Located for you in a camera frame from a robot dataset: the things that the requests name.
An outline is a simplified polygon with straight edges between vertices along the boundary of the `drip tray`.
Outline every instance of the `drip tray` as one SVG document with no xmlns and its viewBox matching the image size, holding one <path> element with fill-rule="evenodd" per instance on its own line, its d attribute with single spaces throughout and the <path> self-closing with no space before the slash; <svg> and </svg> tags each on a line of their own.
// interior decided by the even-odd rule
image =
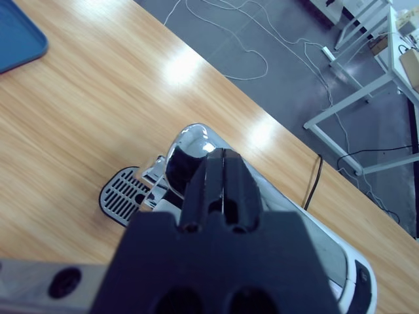
<svg viewBox="0 0 419 314">
<path fill-rule="evenodd" d="M 134 177 L 137 170 L 138 167 L 120 170 L 102 188 L 99 195 L 100 209 L 123 226 L 128 225 L 132 215 L 150 191 Z"/>
</svg>

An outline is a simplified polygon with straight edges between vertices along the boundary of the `blue tray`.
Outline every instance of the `blue tray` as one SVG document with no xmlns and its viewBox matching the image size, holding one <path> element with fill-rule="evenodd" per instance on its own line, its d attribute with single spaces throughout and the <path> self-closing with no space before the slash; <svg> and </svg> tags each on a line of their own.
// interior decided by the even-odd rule
<svg viewBox="0 0 419 314">
<path fill-rule="evenodd" d="M 0 73 L 40 58 L 48 40 L 11 0 L 0 0 Z"/>
</svg>

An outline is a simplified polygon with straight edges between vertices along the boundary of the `gray floor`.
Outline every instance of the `gray floor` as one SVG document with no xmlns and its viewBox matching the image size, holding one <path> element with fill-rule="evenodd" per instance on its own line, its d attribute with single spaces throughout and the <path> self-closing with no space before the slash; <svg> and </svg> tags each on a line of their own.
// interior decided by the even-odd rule
<svg viewBox="0 0 419 314">
<path fill-rule="evenodd" d="M 244 2 L 228 1 L 235 6 Z M 289 41 L 304 37 L 315 43 L 334 47 L 340 25 L 330 27 L 307 1 L 255 1 L 267 9 L 272 25 Z M 136 2 L 163 22 L 176 0 Z M 212 2 L 222 5 L 217 0 Z M 188 0 L 188 4 L 201 17 L 235 32 L 247 49 L 254 49 L 266 58 L 269 64 L 267 76 L 251 81 L 231 81 L 312 150 L 322 154 L 326 162 L 336 167 L 337 156 L 317 137 L 302 128 L 307 120 L 318 114 L 322 108 L 329 106 L 325 88 L 313 73 L 244 14 L 212 7 L 202 0 Z M 264 12 L 256 5 L 248 3 L 243 10 L 272 31 Z M 345 23 L 345 19 L 343 17 L 340 24 Z M 181 0 L 166 26 L 224 75 L 255 77 L 264 72 L 264 62 L 260 57 L 245 53 L 230 33 L 193 16 L 187 10 L 185 0 Z M 304 58 L 302 44 L 290 47 Z M 344 77 L 328 66 L 328 60 L 318 48 L 310 46 L 308 55 L 321 69 L 331 87 L 335 103 L 354 92 Z M 381 68 L 367 48 L 361 50 L 347 66 L 362 84 L 382 74 Z M 339 116 L 348 132 L 351 152 L 411 145 L 407 100 L 405 96 L 397 94 L 397 88 L 393 83 L 375 96 L 369 104 L 361 100 L 357 105 L 341 111 Z M 344 133 L 335 117 L 323 121 L 319 126 L 339 145 L 346 147 Z M 369 166 L 409 153 L 409 149 L 395 152 L 364 152 L 358 154 L 357 159 L 364 166 Z M 370 174 L 367 175 L 367 180 L 386 207 L 399 215 L 402 227 L 412 236 L 416 236 L 412 165 Z M 359 185 L 363 192 L 368 191 L 364 180 L 359 179 Z"/>
</svg>

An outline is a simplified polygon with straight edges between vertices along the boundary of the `cardboard box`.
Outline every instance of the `cardboard box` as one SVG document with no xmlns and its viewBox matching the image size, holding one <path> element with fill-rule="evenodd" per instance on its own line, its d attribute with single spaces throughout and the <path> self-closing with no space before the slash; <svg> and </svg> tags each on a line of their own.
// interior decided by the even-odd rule
<svg viewBox="0 0 419 314">
<path fill-rule="evenodd" d="M 419 93 L 419 52 L 410 49 L 400 56 L 400 61 L 413 89 Z"/>
<path fill-rule="evenodd" d="M 381 36 L 377 41 L 374 42 L 372 46 L 370 46 L 371 52 L 374 56 L 379 54 L 381 51 L 386 49 L 388 46 L 388 38 L 387 35 Z"/>
</svg>

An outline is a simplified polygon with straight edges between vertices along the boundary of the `wooden tabletop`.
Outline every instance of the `wooden tabletop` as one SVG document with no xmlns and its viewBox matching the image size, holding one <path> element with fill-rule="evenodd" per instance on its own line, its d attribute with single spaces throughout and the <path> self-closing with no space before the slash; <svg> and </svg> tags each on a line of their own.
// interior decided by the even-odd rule
<svg viewBox="0 0 419 314">
<path fill-rule="evenodd" d="M 304 203 L 317 155 L 132 0 L 16 2 L 50 48 L 0 76 L 0 256 L 108 263 L 101 187 L 194 122 Z M 368 258 L 377 313 L 419 313 L 413 238 L 327 164 L 309 211 Z"/>
</svg>

